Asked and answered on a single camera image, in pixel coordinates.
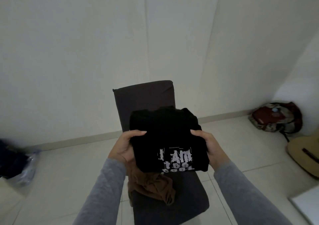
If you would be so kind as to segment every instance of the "hand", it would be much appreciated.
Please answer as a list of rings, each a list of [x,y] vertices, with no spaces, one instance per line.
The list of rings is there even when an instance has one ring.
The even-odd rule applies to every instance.
[[[220,147],[217,140],[211,133],[204,132],[202,130],[190,130],[191,134],[202,137],[206,141],[207,155],[209,158],[209,164],[216,171],[221,165],[230,161],[226,153]]]
[[[130,145],[130,138],[134,136],[142,136],[146,131],[130,130],[123,132],[114,144],[108,158],[116,159],[122,163],[127,163],[134,158],[133,147]]]

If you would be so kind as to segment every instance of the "brown garment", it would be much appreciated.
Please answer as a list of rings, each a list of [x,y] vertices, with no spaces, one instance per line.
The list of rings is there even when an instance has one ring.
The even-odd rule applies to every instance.
[[[173,181],[160,173],[143,173],[137,166],[135,159],[126,164],[129,176],[128,193],[132,206],[132,191],[137,191],[145,196],[162,200],[166,205],[174,203],[175,190]]]

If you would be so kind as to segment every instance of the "long sleeve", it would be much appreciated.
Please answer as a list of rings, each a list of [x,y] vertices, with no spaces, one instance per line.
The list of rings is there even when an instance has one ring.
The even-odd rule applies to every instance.
[[[238,225],[291,225],[233,162],[218,168],[214,178]]]
[[[106,159],[73,225],[115,225],[125,174],[126,169],[121,162]]]

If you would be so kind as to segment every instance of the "chair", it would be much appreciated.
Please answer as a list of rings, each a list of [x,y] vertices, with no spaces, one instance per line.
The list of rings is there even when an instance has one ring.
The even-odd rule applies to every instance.
[[[170,80],[127,86],[113,92],[123,131],[129,130],[132,111],[175,106],[174,86]],[[209,208],[206,191],[196,172],[169,172],[165,175],[173,180],[175,202],[167,206],[163,201],[134,191],[132,197],[135,225],[182,224]]]

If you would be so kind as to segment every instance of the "person's left arm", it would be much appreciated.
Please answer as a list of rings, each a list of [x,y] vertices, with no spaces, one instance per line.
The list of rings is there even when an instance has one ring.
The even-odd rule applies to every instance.
[[[119,137],[73,225],[116,224],[126,175],[124,164],[134,158],[133,148],[129,141],[131,137],[145,133],[145,131],[132,130],[124,132]]]

